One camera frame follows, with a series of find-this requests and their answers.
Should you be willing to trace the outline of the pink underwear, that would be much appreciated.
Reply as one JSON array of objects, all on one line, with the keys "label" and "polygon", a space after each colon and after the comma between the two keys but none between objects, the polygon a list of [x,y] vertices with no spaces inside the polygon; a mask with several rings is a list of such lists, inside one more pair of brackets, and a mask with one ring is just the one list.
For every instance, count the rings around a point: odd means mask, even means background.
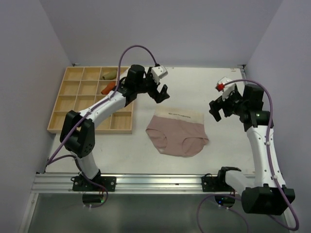
[{"label": "pink underwear", "polygon": [[159,106],[146,128],[159,153],[193,157],[208,143],[204,114],[187,109]]}]

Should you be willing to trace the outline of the orange and cream underwear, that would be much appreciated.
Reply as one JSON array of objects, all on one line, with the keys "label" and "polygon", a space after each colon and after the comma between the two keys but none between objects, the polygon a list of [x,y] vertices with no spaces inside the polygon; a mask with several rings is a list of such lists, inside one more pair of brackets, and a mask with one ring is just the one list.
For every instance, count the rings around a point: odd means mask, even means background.
[{"label": "orange and cream underwear", "polygon": [[107,95],[107,94],[109,94],[109,92],[114,88],[115,85],[116,85],[115,82],[110,82],[110,83],[101,91],[101,94],[102,94],[102,95]]}]

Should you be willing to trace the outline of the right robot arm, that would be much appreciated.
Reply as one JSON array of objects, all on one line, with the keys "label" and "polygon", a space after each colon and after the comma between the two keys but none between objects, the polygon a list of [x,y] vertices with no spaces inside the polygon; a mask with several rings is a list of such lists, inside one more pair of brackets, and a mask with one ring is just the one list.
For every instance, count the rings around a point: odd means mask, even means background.
[{"label": "right robot arm", "polygon": [[233,82],[216,86],[222,95],[209,103],[210,113],[216,121],[236,115],[244,126],[251,145],[255,180],[253,183],[237,167],[223,166],[218,171],[216,184],[221,190],[233,188],[241,196],[242,208],[248,214],[279,216],[295,199],[294,190],[288,188],[280,172],[275,147],[272,110],[264,111],[264,88],[247,84],[239,93]]}]

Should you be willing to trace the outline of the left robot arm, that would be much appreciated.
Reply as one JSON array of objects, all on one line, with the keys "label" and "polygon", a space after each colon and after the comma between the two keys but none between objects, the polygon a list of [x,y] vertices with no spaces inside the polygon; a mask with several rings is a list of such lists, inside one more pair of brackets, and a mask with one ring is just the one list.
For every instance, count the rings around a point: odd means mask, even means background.
[{"label": "left robot arm", "polygon": [[141,65],[131,65],[119,84],[100,101],[79,112],[66,114],[60,135],[60,142],[77,158],[81,172],[86,176],[84,185],[89,190],[97,190],[101,185],[99,168],[96,166],[92,151],[95,146],[95,130],[116,111],[133,102],[138,94],[147,93],[156,103],[170,96],[168,87],[163,85],[158,91],[160,80],[168,75],[164,66],[156,65],[146,70]]}]

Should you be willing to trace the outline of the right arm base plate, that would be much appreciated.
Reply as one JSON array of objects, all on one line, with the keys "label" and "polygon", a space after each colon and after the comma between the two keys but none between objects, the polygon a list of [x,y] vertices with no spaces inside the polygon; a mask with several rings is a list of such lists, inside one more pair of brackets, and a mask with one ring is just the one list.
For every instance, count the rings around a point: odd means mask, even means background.
[{"label": "right arm base plate", "polygon": [[233,192],[234,189],[225,184],[221,183],[217,176],[202,176],[201,187],[203,192]]}]

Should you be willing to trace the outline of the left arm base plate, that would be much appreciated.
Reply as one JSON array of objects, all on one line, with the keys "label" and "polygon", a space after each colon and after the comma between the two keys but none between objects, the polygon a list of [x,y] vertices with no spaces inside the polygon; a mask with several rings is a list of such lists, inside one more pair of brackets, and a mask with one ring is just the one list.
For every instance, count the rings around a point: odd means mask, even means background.
[{"label": "left arm base plate", "polygon": [[96,192],[101,191],[104,187],[108,192],[114,192],[117,184],[115,176],[97,176],[90,182],[83,176],[75,176],[70,179],[73,182],[73,191]]}]

